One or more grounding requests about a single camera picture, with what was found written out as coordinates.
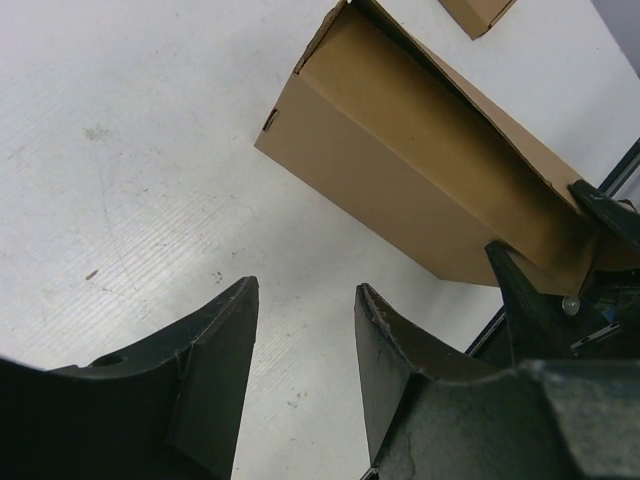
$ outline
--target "white table surface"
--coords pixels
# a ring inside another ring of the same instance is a hole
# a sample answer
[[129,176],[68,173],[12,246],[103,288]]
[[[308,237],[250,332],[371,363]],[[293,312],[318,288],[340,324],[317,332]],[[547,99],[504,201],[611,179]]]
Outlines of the white table surface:
[[[0,353],[84,365],[257,275],[235,480],[366,469],[358,283],[460,349],[500,304],[438,281],[252,147],[332,4],[0,6]],[[640,80],[588,0],[518,0],[475,42],[436,0],[383,4],[588,180],[640,135]]]

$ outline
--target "hole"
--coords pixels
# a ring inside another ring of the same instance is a hole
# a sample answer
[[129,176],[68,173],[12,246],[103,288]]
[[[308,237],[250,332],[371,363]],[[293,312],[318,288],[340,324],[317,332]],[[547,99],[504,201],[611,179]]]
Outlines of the hole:
[[271,110],[271,113],[269,114],[269,117],[267,118],[267,121],[264,122],[264,126],[262,127],[262,131],[263,132],[266,132],[267,130],[269,130],[269,128],[271,127],[271,124],[276,119],[277,115],[278,115],[278,109],[277,108],[274,108],[273,110]]
[[127,360],[127,357],[120,355],[119,353],[110,353],[104,357],[97,358],[93,361],[90,367],[110,367],[112,365],[118,365]]

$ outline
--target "black plastic part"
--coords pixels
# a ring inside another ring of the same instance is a hole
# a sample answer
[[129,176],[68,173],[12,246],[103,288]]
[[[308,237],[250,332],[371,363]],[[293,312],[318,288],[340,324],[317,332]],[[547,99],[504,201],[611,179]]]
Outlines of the black plastic part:
[[499,371],[419,329],[369,285],[357,289],[355,316],[379,480],[640,477],[637,363]]
[[[609,196],[614,196],[620,188],[629,180],[640,165],[640,139],[636,140],[627,153],[618,162],[615,168],[607,175],[607,178],[600,184],[598,190]],[[595,272],[593,275],[594,288],[590,288],[585,292],[587,298],[595,304],[600,296],[605,295],[609,287],[618,288],[626,285],[631,279],[634,286],[640,286],[638,279],[640,278],[640,270],[634,272],[613,272],[603,273]],[[493,364],[503,364],[505,355],[504,350],[500,347],[504,342],[501,341],[501,335],[506,329],[504,324],[504,308],[496,312],[491,318],[484,330],[478,335],[466,350],[467,355],[475,358],[491,358]]]
[[257,316],[257,281],[244,278],[86,368],[0,360],[0,475],[230,479]]
[[607,231],[640,250],[640,217],[635,211],[624,207],[585,180],[578,180],[568,189],[584,210]]
[[539,293],[504,244],[492,242],[486,252],[500,285],[506,316],[506,332],[495,332],[491,344],[495,349],[511,350],[511,366],[525,359],[573,358],[573,344],[609,325],[587,300],[581,303],[578,315],[564,314],[561,297]]

